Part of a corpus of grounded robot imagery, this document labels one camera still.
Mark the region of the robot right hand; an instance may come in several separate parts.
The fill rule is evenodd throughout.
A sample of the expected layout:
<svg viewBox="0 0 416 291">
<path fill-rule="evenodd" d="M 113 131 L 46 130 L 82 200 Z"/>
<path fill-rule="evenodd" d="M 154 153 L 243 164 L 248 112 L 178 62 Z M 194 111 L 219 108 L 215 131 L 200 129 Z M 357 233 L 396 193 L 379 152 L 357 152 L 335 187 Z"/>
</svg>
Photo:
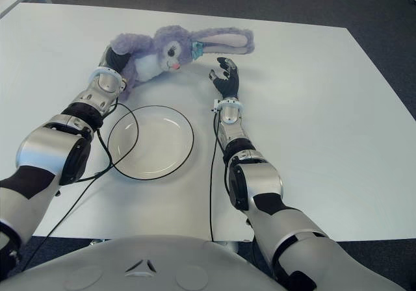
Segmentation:
<svg viewBox="0 0 416 291">
<path fill-rule="evenodd" d="M 214 70 L 209 72 L 209 79 L 221 94 L 223 99 L 239 98 L 239 71 L 236 64 L 230 58 L 218 57 L 217 61 L 224 70 L 224 79 L 219 78 Z"/>
</svg>

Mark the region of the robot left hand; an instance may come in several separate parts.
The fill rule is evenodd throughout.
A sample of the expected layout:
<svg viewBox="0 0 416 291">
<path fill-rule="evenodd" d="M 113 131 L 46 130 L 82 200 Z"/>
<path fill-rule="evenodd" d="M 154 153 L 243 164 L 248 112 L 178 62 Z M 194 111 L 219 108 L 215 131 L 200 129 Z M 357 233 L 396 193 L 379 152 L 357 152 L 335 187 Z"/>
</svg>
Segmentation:
<svg viewBox="0 0 416 291">
<path fill-rule="evenodd" d="M 119 74 L 122 74 L 123 69 L 126 67 L 131 53 L 119 55 L 115 53 L 111 46 L 107 46 L 100 58 L 98 66 L 110 68 Z"/>
</svg>

